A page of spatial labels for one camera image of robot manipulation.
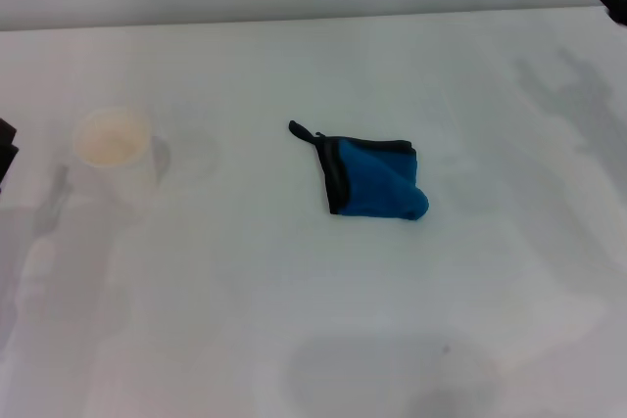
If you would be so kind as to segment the blue rag with black trim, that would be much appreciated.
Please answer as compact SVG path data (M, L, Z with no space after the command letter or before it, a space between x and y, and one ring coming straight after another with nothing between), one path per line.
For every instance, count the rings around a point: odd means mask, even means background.
M429 201L417 186L418 160L411 142L312 134L294 120L288 128L314 146L332 214L416 221L427 213Z

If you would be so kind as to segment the white paper cup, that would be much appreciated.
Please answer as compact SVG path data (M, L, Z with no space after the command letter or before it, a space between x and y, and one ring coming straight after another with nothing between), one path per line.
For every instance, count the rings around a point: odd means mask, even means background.
M149 212L170 160L168 143L134 109L96 110L72 132L72 182L82 195L129 218Z

